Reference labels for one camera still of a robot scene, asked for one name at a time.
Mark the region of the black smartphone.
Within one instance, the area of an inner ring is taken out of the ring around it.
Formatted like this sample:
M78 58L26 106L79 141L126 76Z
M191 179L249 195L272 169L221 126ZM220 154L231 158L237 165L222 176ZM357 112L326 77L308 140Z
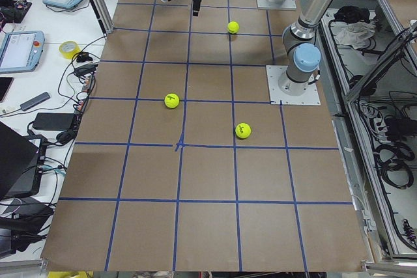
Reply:
M13 77L0 77L0 102L4 101L13 81Z

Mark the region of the grey usb hub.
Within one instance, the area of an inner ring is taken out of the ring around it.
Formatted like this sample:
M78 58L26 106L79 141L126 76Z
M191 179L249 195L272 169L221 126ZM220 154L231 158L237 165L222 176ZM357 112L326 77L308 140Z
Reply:
M30 100L20 104L20 109L22 111L28 111L29 109L41 104L42 102L45 102L46 100L50 99L50 94L48 92L43 92L39 94L38 96L35 96L31 98Z

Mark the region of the yellow tape roll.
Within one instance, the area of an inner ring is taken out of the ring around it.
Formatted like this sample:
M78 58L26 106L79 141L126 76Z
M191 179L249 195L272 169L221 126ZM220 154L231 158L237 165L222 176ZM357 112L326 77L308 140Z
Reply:
M80 46L77 42L69 40L66 42L63 42L59 46L59 52L65 59L72 59L74 56L76 56L81 51Z

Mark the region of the lower teach pendant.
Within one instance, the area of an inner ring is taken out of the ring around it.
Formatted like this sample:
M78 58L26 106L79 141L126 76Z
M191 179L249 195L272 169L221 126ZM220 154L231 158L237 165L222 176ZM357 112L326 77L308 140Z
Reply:
M39 64L44 41L42 31L7 33L1 45L1 74L34 71Z

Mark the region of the middle tennis ball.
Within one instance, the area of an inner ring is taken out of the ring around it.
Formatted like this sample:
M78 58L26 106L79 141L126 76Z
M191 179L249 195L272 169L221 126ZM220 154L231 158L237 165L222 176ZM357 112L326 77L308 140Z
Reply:
M230 21L227 24L227 31L229 34L237 34L239 32L240 25L236 21Z

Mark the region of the tennis ball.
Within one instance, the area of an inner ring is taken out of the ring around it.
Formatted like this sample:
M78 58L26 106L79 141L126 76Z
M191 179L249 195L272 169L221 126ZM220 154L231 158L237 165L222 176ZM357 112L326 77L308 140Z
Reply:
M239 139L247 139L252 134L252 128L249 124L241 122L235 127L235 135Z
M227 31L229 34L237 34L239 32L240 25L236 21L230 21L227 24Z
M164 104L169 109L174 109L179 106L180 98L175 93L169 93L164 98Z

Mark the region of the black power adapter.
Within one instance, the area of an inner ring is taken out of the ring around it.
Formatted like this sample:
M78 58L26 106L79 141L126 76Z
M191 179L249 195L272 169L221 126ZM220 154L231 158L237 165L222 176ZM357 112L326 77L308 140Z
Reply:
M46 131L67 130L72 127L74 119L73 113L38 113L33 128Z

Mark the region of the near tennis ball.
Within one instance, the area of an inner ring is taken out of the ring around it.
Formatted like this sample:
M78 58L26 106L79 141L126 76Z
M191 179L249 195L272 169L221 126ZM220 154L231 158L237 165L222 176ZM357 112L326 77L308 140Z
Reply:
M235 127L235 135L239 139L247 139L252 134L252 128L249 124L241 122Z

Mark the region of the black laptop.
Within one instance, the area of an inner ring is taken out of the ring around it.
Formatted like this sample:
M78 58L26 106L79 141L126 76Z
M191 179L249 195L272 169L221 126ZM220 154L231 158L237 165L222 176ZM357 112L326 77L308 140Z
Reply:
M1 124L1 199L36 195L42 178L46 138L22 136Z

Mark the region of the white crumpled cloth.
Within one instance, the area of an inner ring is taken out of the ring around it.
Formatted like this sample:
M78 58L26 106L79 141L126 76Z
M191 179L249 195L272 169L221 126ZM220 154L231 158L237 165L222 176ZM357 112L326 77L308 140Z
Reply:
M335 36L336 44L352 46L354 49L365 48L369 39L375 34L375 25L365 22L348 24Z

